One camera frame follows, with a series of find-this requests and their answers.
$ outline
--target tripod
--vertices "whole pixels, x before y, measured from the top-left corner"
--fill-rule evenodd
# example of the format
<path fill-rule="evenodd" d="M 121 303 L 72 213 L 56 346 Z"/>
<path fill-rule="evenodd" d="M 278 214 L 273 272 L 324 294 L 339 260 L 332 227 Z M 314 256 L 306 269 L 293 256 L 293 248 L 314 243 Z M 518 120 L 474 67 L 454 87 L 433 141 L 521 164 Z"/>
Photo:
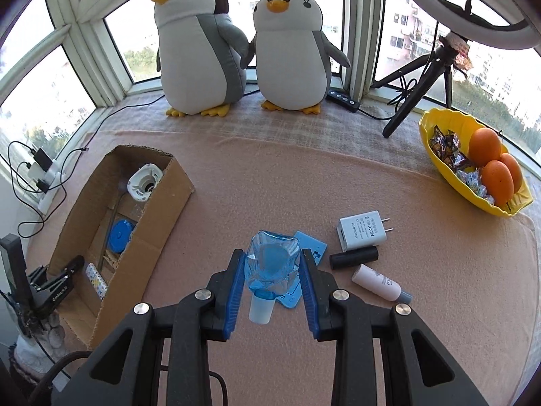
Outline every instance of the tripod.
<path fill-rule="evenodd" d="M 398 109 L 393 118 L 389 121 L 385 128 L 383 128 L 383 137 L 389 138 L 393 134 L 394 130 L 404 121 L 411 110 L 423 99 L 426 92 L 431 88 L 436 80 L 443 74 L 445 80 L 445 105 L 447 108 L 451 108 L 451 100 L 453 94 L 453 76 L 451 74 L 451 66 L 454 59 L 458 55 L 458 52 L 453 49 L 445 39 L 442 39 L 443 46 L 436 49 L 433 54 L 433 58 L 426 69 L 426 72 L 421 75 L 419 82 L 416 86 L 406 95 L 404 103 Z M 378 89 L 390 82 L 398 79 L 400 74 L 407 74 L 413 70 L 420 69 L 429 62 L 431 54 L 427 53 L 419 58 L 414 59 L 412 62 L 407 63 L 401 69 L 392 72 L 380 81 L 376 81 L 372 84 L 371 88 Z"/>

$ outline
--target window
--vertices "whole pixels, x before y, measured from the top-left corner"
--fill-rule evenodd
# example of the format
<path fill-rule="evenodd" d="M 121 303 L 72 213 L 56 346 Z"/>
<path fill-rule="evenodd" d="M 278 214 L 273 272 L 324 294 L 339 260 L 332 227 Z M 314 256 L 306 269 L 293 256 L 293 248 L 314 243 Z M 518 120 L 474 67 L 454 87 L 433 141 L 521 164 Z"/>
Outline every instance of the window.
<path fill-rule="evenodd" d="M 0 106 L 0 150 L 7 158 L 7 145 L 19 140 L 42 147 L 56 157 L 83 120 L 94 111 L 88 96 L 62 47 L 37 64 Z M 10 148 L 13 167 L 31 161 L 27 150 Z M 24 177 L 26 169 L 21 169 Z"/>
<path fill-rule="evenodd" d="M 45 0 L 32 0 L 0 48 L 0 79 L 53 30 Z"/>
<path fill-rule="evenodd" d="M 463 6 L 465 0 L 448 1 Z M 393 36 L 396 28 L 393 28 L 390 19 L 394 20 L 396 10 L 403 7 L 399 0 L 385 0 L 381 47 L 375 72 L 377 81 L 422 54 L 417 47 L 412 47 L 411 51 L 404 48 L 402 55 L 398 56 L 394 48 L 398 47 L 398 38 Z M 494 25 L 508 24 L 480 0 L 472 0 L 472 11 Z M 412 43 L 422 45 L 425 50 L 431 49 L 434 34 L 444 36 L 449 32 L 442 24 L 435 32 L 436 21 L 421 8 L 416 14 L 406 16 L 413 18 L 414 26 L 420 22 L 425 27 L 410 35 Z M 541 57 L 533 49 L 499 50 L 475 42 L 469 42 L 469 45 L 473 68 L 469 70 L 467 79 L 460 72 L 453 71 L 453 107 L 502 130 L 506 137 L 541 163 L 541 109 L 536 96 L 541 81 Z M 421 70 L 405 75 L 406 80 L 414 77 L 418 80 Z M 392 85 L 400 86 L 400 83 L 396 80 Z M 427 96 L 445 102 L 443 76 Z"/>
<path fill-rule="evenodd" d="M 259 0 L 229 0 L 229 16 L 248 41 L 255 35 L 253 10 Z M 324 33 L 336 47 L 342 48 L 343 0 L 316 0 L 323 12 Z M 112 38 L 134 82 L 158 77 L 156 51 L 158 31 L 154 23 L 154 5 L 150 0 L 130 0 L 105 18 Z M 340 66 L 331 60 L 332 71 Z"/>
<path fill-rule="evenodd" d="M 150 0 L 130 0 L 105 17 L 105 22 L 133 82 L 156 78 L 158 29 L 154 4 Z"/>

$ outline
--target charger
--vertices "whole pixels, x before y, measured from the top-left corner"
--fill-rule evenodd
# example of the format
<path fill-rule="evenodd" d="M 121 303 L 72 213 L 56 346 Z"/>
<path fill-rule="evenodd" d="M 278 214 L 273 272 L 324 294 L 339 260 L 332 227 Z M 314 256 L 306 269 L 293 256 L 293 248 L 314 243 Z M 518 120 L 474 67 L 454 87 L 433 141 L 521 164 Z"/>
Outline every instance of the charger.
<path fill-rule="evenodd" d="M 342 251 L 347 252 L 367 246 L 377 246 L 387 239 L 387 232 L 393 228 L 385 229 L 377 210 L 364 214 L 344 217 L 338 220 L 336 231 L 340 239 Z"/>

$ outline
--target blue lid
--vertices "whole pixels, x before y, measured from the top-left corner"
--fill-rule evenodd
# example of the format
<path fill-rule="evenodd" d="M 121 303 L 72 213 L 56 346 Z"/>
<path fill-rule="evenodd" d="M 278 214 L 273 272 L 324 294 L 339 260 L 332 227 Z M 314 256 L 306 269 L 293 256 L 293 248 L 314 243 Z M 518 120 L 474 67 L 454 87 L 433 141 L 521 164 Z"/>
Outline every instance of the blue lid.
<path fill-rule="evenodd" d="M 122 253 L 130 241 L 130 236 L 134 230 L 134 225 L 128 220 L 119 220 L 111 228 L 109 242 L 107 247 L 114 253 Z"/>

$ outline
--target remote control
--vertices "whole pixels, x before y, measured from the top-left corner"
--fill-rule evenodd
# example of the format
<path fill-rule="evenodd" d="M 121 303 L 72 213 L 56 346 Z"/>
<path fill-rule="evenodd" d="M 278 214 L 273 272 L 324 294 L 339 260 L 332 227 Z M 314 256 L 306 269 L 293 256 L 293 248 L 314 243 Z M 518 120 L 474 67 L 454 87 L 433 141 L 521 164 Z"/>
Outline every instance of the remote control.
<path fill-rule="evenodd" d="M 355 102 L 347 94 L 334 89 L 329 90 L 327 93 L 327 99 L 353 112 L 357 111 L 360 106 L 360 102 Z"/>

